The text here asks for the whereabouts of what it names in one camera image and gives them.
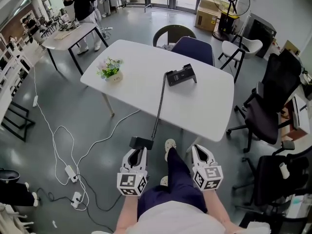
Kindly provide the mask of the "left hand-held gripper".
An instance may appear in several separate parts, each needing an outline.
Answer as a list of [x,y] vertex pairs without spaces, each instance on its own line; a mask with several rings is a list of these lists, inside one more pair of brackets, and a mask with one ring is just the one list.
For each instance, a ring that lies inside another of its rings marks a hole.
[[147,148],[140,150],[137,163],[136,149],[129,150],[122,159],[122,167],[117,174],[117,189],[124,196],[141,196],[147,185]]

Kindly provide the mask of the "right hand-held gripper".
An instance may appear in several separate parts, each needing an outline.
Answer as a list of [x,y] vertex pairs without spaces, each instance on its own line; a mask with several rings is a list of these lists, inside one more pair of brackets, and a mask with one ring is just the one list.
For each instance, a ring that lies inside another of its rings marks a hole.
[[216,190],[224,176],[221,166],[199,166],[201,163],[215,163],[215,157],[207,148],[195,144],[192,146],[193,181],[201,191]]

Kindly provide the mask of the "black telephone handset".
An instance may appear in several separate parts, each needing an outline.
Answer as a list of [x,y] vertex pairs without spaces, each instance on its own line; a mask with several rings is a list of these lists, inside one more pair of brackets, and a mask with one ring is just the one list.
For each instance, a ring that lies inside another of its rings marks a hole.
[[145,139],[141,137],[132,137],[129,146],[132,149],[143,150],[146,148],[147,150],[151,150],[153,147],[153,140]]

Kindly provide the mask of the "white rounded table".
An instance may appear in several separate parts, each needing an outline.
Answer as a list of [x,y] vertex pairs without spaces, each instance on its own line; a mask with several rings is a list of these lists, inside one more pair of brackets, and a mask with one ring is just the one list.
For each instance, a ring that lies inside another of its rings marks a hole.
[[[123,79],[106,82],[97,66],[107,57],[121,59]],[[169,86],[163,76],[191,64],[197,79]],[[198,137],[219,142],[228,125],[234,101],[234,79],[201,61],[153,46],[117,40],[87,68],[81,82]]]

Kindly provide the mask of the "person's white shirt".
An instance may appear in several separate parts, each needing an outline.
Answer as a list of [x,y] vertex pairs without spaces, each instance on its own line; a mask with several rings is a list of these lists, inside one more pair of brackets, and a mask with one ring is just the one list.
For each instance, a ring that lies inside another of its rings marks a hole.
[[225,227],[192,205],[169,201],[143,213],[126,234],[225,234]]

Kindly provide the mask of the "white crumpled cloth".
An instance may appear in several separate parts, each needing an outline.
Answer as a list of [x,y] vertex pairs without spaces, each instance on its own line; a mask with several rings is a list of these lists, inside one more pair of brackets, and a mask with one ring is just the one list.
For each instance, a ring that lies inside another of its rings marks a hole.
[[271,228],[265,222],[250,222],[246,228],[247,234],[271,234]]

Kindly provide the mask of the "small potted flower plant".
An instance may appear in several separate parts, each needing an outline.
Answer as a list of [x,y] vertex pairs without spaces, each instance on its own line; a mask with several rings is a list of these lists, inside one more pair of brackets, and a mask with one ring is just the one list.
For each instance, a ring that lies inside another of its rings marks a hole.
[[106,82],[119,82],[123,79],[121,66],[123,60],[107,57],[97,66],[97,75]]

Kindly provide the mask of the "navy upholstered chair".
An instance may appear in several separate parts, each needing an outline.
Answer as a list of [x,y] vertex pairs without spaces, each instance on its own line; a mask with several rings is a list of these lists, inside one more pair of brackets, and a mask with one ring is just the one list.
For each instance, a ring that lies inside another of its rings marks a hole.
[[175,44],[171,51],[215,66],[213,49],[207,42],[184,36]]

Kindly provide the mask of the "white chair with black legs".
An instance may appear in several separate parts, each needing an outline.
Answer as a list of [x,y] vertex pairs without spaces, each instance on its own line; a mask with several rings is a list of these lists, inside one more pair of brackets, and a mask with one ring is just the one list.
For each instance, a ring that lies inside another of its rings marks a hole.
[[263,43],[258,40],[250,40],[239,34],[235,35],[231,41],[223,41],[222,43],[222,53],[218,60],[221,60],[223,56],[227,58],[226,62],[220,67],[223,70],[226,65],[230,63],[231,60],[235,61],[237,67],[236,75],[234,77],[234,83],[236,83],[243,60],[250,59],[254,57],[257,52],[262,48]]

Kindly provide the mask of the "dark round stool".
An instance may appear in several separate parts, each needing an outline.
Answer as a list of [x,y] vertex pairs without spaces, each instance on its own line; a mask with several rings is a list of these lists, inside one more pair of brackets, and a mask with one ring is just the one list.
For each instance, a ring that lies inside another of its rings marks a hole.
[[15,183],[19,180],[20,174],[11,169],[0,168],[0,181],[3,183]]

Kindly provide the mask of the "dark round-back chair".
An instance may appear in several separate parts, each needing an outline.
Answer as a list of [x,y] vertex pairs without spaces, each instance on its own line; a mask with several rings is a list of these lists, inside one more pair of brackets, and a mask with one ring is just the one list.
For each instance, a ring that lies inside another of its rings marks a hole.
[[157,47],[157,41],[159,38],[167,34],[167,44],[177,43],[182,37],[191,37],[196,39],[195,33],[186,26],[183,25],[167,25],[160,28],[153,37],[153,47]]

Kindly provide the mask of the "black bin with yellow lid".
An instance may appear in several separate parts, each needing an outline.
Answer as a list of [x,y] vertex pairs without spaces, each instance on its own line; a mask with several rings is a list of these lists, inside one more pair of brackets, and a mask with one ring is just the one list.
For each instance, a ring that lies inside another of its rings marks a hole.
[[230,34],[233,28],[233,24],[235,20],[237,20],[238,16],[231,16],[227,15],[224,12],[221,12],[219,25],[218,25],[218,31],[221,31],[226,34]]

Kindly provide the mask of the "grey table with black legs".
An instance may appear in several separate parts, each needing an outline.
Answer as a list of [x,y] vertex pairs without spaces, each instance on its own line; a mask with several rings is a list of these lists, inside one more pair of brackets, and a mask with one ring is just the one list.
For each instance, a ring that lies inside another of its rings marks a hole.
[[103,37],[103,34],[97,29],[97,26],[94,23],[82,23],[78,28],[72,31],[64,31],[62,33],[65,33],[66,36],[62,39],[59,39],[58,37],[61,31],[54,32],[44,41],[42,46],[47,49],[47,52],[50,56],[52,64],[56,70],[58,70],[58,68],[53,58],[53,55],[51,53],[51,50],[58,50],[58,51],[67,50],[70,56],[72,57],[74,64],[76,65],[80,75],[81,76],[83,75],[83,71],[79,63],[76,60],[76,57],[72,51],[72,48],[75,45],[78,45],[78,42],[81,41],[84,37],[86,37],[91,32],[95,32],[99,36],[99,38],[101,39],[101,41],[103,42],[106,48],[109,47],[105,38]]

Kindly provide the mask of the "brown cardboard box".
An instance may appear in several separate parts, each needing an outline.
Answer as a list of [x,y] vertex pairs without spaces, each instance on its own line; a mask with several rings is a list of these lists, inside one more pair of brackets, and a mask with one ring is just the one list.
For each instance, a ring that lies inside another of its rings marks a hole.
[[195,27],[212,33],[215,30],[218,17],[220,17],[220,11],[213,0],[200,0]]

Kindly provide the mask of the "white heater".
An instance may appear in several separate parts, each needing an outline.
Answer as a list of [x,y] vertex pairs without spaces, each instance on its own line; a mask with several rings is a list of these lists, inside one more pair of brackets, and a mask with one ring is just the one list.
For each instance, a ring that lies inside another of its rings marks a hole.
[[103,10],[106,16],[110,16],[111,9],[110,9],[110,1],[109,0],[101,0],[103,5]]

